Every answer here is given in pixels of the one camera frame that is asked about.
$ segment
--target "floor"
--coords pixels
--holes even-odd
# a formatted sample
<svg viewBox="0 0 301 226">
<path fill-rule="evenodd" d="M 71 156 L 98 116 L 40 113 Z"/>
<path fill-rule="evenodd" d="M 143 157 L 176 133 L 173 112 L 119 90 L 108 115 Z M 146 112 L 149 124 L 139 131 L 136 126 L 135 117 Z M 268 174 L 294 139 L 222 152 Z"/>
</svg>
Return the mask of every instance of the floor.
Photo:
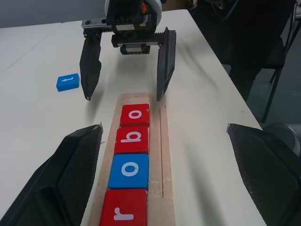
<svg viewBox="0 0 301 226">
<path fill-rule="evenodd" d="M 285 41 L 289 23 L 282 34 Z M 229 73 L 230 66 L 224 65 Z M 265 123 L 261 123 L 272 85 L 269 83 L 274 70 L 263 69 L 256 77 L 247 105 L 253 115 L 265 127 L 275 122 L 301 123 L 301 31 L 288 52 L 277 90 Z"/>
</svg>

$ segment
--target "wooden tray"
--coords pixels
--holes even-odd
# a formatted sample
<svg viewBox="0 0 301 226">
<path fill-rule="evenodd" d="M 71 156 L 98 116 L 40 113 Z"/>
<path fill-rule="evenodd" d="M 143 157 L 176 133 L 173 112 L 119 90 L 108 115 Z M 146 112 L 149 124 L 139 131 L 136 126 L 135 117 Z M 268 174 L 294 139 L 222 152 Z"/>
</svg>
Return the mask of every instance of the wooden tray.
<svg viewBox="0 0 301 226">
<path fill-rule="evenodd" d="M 175 225 L 165 97 L 160 102 L 156 102 L 155 96 L 149 93 L 137 93 L 122 95 L 116 104 L 88 220 L 89 226 L 99 225 L 104 194 L 107 191 L 114 156 L 115 139 L 117 129 L 119 128 L 122 106 L 145 103 L 150 104 L 150 165 L 147 225 Z"/>
</svg>

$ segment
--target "white table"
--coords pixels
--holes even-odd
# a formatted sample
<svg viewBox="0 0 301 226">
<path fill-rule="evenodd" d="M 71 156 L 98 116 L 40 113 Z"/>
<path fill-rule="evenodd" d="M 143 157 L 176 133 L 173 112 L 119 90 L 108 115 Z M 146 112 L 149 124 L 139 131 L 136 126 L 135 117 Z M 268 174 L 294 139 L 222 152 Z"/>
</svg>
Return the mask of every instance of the white table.
<svg viewBox="0 0 301 226">
<path fill-rule="evenodd" d="M 189 13 L 164 12 L 157 31 L 166 26 L 177 32 L 175 72 L 166 93 L 176 224 L 264 226 L 226 133 L 228 123 L 260 126 Z M 80 22 L 61 24 L 1 75 L 0 217 L 64 136 L 102 122 L 105 141 L 118 97 L 156 90 L 158 48 L 149 55 L 122 56 L 111 34 L 104 33 L 103 67 L 92 101 L 81 88 L 57 92 L 58 76 L 79 73 L 83 42 Z M 102 144 L 95 178 L 104 150 Z M 198 192 L 206 202 L 196 199 L 188 154 L 199 161 L 204 187 Z"/>
<path fill-rule="evenodd" d="M 0 76 L 17 60 L 26 55 L 59 24 L 43 24 L 0 29 Z"/>
</svg>

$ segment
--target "chair leg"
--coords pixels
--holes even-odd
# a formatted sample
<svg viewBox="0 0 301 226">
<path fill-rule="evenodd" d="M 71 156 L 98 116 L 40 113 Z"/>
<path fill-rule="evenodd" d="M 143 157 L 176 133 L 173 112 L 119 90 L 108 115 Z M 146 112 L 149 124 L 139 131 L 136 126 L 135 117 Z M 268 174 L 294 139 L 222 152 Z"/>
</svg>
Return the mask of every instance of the chair leg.
<svg viewBox="0 0 301 226">
<path fill-rule="evenodd" d="M 262 119 L 263 123 L 265 123 L 265 121 L 266 121 L 266 119 L 268 117 L 269 109 L 271 107 L 271 104 L 272 104 L 272 101 L 273 101 L 273 98 L 274 98 L 274 94 L 275 94 L 275 91 L 276 91 L 276 88 L 277 88 L 277 84 L 278 84 L 278 81 L 279 81 L 279 78 L 280 78 L 281 71 L 282 71 L 282 68 L 279 69 L 279 70 L 276 70 L 277 73 L 276 73 L 275 82 L 273 84 L 273 88 L 272 88 L 271 94 L 269 96 L 268 104 L 267 104 L 267 107 L 265 109 L 265 112 L 264 112 L 264 115 L 263 115 L 263 119 Z"/>
<path fill-rule="evenodd" d="M 272 76 L 271 80 L 269 81 L 270 83 L 273 83 L 274 78 L 276 77 L 277 71 L 278 70 L 275 70 L 275 72 L 273 73 L 273 76 Z"/>
</svg>

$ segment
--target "textured black pad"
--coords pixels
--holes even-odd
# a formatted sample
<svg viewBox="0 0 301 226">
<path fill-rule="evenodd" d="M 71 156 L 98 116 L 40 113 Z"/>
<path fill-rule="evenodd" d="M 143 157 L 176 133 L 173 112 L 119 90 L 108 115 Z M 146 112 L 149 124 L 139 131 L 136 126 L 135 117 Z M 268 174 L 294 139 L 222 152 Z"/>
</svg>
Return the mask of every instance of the textured black pad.
<svg viewBox="0 0 301 226">
<path fill-rule="evenodd" d="M 94 125 L 66 136 L 34 172 L 0 226 L 79 226 L 94 182 L 102 133 L 102 126 Z"/>
<path fill-rule="evenodd" d="M 301 160 L 259 129 L 230 124 L 228 134 L 242 180 L 267 226 L 295 225 L 300 217 Z"/>
</svg>

